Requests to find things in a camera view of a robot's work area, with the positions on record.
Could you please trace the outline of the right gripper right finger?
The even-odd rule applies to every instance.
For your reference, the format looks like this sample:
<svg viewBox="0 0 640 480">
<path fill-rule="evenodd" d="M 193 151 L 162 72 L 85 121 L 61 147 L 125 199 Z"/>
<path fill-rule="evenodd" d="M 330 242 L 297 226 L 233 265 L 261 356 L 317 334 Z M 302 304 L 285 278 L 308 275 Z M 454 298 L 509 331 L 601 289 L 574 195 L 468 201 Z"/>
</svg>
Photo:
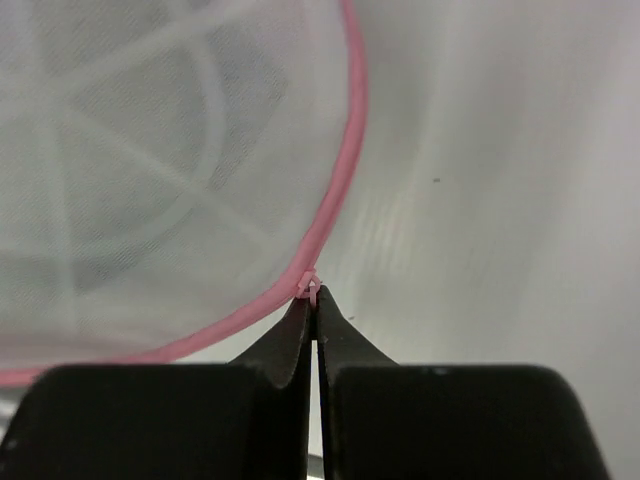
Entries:
<svg viewBox="0 0 640 480">
<path fill-rule="evenodd" d="M 327 288 L 314 315 L 329 479 L 606 479 L 582 405 L 530 364 L 393 361 Z"/>
</svg>

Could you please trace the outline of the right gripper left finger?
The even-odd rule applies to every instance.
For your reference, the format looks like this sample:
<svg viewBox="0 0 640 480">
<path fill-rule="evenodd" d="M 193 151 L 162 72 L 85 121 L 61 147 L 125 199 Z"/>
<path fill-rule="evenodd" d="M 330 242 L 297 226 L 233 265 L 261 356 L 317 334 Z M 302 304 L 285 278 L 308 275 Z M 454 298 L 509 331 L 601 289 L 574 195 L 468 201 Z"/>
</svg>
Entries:
<svg viewBox="0 0 640 480">
<path fill-rule="evenodd" d="M 227 363 L 67 365 L 26 392 L 5 479 L 303 479 L 310 305 Z"/>
</svg>

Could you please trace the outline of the pink-trimmed mesh laundry bag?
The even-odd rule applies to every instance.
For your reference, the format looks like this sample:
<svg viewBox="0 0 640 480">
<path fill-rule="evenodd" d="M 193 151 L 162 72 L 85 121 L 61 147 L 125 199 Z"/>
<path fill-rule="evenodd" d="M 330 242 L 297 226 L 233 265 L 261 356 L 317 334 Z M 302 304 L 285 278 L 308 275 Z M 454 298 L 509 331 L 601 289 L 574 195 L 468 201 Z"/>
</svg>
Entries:
<svg viewBox="0 0 640 480">
<path fill-rule="evenodd" d="M 2 384 L 313 296 L 367 75 L 349 1 L 3 2 Z"/>
</svg>

